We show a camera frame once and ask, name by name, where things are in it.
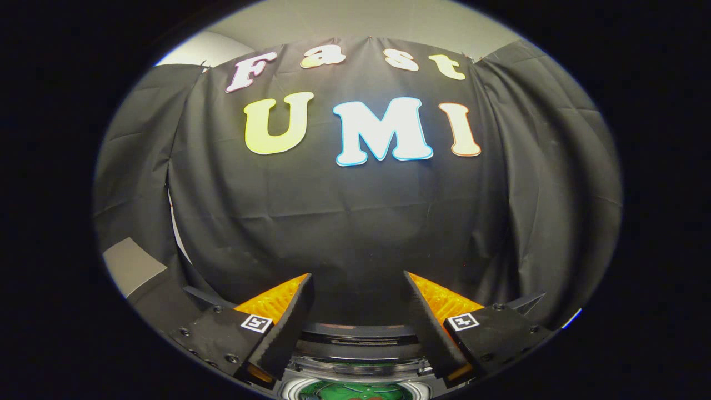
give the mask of black fabric backdrop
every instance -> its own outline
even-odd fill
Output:
[[[301,68],[304,52],[323,44],[346,59]],[[393,68],[386,48],[408,52],[420,70]],[[277,59],[251,86],[225,93],[236,62],[270,51]],[[434,54],[456,60],[466,79],[441,74]],[[621,219],[611,136],[578,84],[530,43],[474,62],[407,41],[330,38],[201,71],[152,68],[114,118],[95,185],[101,251],[131,236],[179,282],[235,303],[310,272],[310,320],[346,325],[406,324],[403,269],[485,305],[545,290],[531,317],[553,329],[602,278]],[[283,99],[302,91],[314,93],[304,139],[283,153],[251,152],[244,107],[274,98],[269,131],[280,135]],[[398,97],[422,101],[433,157],[338,166],[333,107],[362,101],[382,118]],[[450,151],[441,102],[468,107],[480,155]],[[191,262],[178,257],[166,186]]]

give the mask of black border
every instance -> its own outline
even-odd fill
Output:
[[[702,2],[474,5],[552,55],[591,95],[615,135],[626,195],[619,247],[577,320],[458,398],[694,397],[690,386],[703,381],[707,365],[696,355],[704,342],[687,338],[693,306],[702,304],[693,286],[705,268],[697,260],[707,260],[698,258],[707,248],[701,162],[711,157],[707,125],[693,120],[694,107],[707,103],[695,72],[707,47],[707,9]],[[5,304],[5,333],[20,357],[6,359],[5,393],[259,398],[175,352],[127,307],[93,251],[89,215],[101,133],[129,88],[162,54],[241,6],[28,1],[8,10],[17,51],[7,53],[13,101],[3,121],[13,153],[4,158],[11,178],[4,283],[13,300]]]

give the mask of ceiling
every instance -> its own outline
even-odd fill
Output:
[[[208,30],[255,50],[306,38],[374,36],[424,43],[475,60],[520,38],[449,0],[264,0]]]

